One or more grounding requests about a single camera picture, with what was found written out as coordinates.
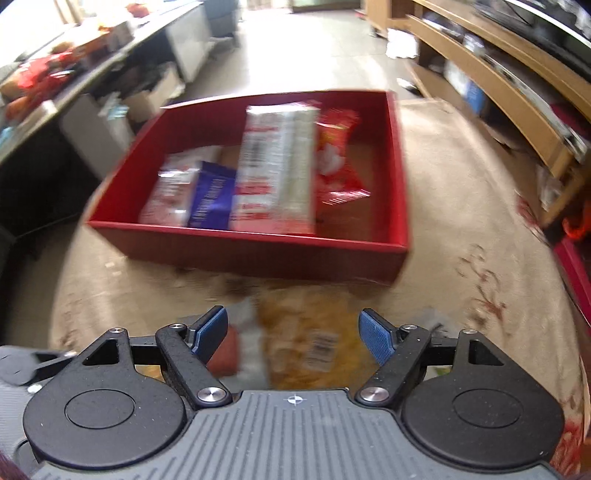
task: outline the red tray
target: red tray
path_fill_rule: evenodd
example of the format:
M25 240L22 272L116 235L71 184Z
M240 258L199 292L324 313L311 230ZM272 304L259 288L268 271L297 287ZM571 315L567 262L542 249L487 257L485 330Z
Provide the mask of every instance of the red tray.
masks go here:
M566 235L559 244L554 247L554 253L558 257L570 286L573 289L575 301L581 309L585 320L587 321L587 334L591 335L591 282L585 270L583 260L577 252L577 247L573 241Z
M357 149L361 153L353 166L371 177L368 189L372 196L349 202L347 208L354 213L342 209L341 214L339 210L330 214L334 212L336 218L341 215L344 219L356 215L361 221L371 218L365 233L361 232L364 228L355 228L354 224L349 225L347 238L335 239L137 223L165 155L205 145L240 145L249 105L312 99L320 101L324 108L348 108L360 114L349 151L355 145L371 149L367 158L363 153L366 150ZM143 129L97 202L88 224L125 255L138 260L256 277L391 283L409 247L396 114L393 93L365 90L215 98L165 108ZM334 223L334 230L338 230L339 220ZM323 229L331 230L330 225L323 225Z

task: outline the red bag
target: red bag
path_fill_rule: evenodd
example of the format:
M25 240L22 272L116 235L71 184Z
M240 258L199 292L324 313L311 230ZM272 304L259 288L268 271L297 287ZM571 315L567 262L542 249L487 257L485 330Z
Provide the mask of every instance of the red bag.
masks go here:
M359 115L353 110L330 109L318 118L316 192L319 205L337 205L370 195L346 161L349 135L358 122Z

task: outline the television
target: television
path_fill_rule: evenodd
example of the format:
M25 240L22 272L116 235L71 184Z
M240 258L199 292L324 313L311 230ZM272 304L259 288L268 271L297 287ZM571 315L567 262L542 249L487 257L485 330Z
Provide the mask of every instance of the television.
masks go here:
M573 0L476 0L476 10L591 82L591 15Z

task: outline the tile floor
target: tile floor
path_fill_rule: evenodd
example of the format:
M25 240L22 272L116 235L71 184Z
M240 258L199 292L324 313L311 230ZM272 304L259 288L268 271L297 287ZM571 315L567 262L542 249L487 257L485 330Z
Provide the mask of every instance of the tile floor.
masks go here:
M392 89L414 98L396 78L410 80L399 60L385 55L386 41L352 11L289 14L286 10L245 12L239 48L216 45L196 81L179 100L215 95L320 90ZM8 344L45 348L51 305L73 225L44 236L40 257L28 260L15 287L5 325Z
M385 55L387 42L370 36L369 25L352 11L278 9L244 17L241 46L218 45L183 99L329 88L392 89L413 98L396 82L409 79L404 65Z

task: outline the wooden cabinet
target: wooden cabinet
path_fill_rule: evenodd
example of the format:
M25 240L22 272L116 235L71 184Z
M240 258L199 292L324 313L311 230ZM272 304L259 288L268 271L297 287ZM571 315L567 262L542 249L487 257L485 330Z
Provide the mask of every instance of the wooden cabinet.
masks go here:
M387 37L389 28L406 30L406 16L414 13L413 0L365 0L369 24L378 35Z

